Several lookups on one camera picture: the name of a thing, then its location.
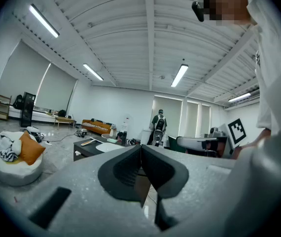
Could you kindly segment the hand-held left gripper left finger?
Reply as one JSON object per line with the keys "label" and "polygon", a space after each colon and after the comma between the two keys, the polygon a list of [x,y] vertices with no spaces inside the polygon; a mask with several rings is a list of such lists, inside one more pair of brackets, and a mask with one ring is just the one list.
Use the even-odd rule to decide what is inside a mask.
{"label": "hand-held left gripper left finger", "polygon": [[35,237],[150,237],[135,191],[138,146],[73,162],[43,181],[28,206],[28,230]]}

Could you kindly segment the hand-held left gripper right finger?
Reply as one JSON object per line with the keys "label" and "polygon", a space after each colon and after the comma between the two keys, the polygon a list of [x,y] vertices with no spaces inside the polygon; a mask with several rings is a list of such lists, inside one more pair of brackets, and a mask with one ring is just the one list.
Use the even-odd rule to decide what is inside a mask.
{"label": "hand-held left gripper right finger", "polygon": [[142,146],[141,164],[156,189],[158,222],[143,234],[229,234],[222,189],[234,162]]}

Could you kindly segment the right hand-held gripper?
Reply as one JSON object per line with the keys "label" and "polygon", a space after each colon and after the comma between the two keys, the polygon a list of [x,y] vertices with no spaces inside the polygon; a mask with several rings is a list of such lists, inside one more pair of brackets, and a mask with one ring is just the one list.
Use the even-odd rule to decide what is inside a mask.
{"label": "right hand-held gripper", "polygon": [[223,137],[226,137],[223,158],[231,158],[235,148],[246,138],[246,132],[240,118],[218,128]]}

